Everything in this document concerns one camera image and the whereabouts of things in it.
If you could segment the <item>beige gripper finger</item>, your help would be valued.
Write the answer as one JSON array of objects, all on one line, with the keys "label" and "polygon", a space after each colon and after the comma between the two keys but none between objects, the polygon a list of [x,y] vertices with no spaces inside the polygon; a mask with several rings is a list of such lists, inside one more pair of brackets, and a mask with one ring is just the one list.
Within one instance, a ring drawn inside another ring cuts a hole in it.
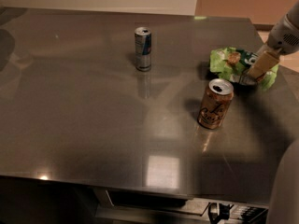
[{"label": "beige gripper finger", "polygon": [[270,51],[264,51],[247,72],[249,77],[258,79],[279,63],[279,56]]},{"label": "beige gripper finger", "polygon": [[267,44],[263,44],[258,51],[256,52],[257,56],[260,57],[265,51],[269,51],[270,48],[268,47]]}]

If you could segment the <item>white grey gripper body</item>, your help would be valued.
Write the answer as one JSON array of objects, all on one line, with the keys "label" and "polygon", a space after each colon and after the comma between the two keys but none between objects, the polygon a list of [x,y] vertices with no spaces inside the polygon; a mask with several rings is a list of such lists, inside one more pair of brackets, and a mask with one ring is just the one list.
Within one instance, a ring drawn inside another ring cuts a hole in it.
[{"label": "white grey gripper body", "polygon": [[274,25],[269,33],[267,45],[279,49],[281,55],[299,50],[299,1]]}]

